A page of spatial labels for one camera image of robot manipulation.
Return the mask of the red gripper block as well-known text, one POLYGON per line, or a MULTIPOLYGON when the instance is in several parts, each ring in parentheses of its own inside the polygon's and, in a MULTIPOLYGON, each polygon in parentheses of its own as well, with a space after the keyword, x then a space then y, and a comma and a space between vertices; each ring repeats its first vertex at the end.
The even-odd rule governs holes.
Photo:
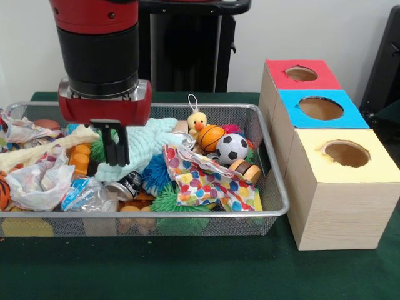
POLYGON ((119 122, 117 128, 117 158, 112 129, 103 127, 103 147, 106 162, 123 167, 130 163, 129 143, 125 126, 143 126, 150 117, 153 91, 151 83, 140 79, 137 88, 126 97, 90 99, 74 97, 67 78, 61 80, 58 90, 59 107, 70 123, 91 124, 119 122))

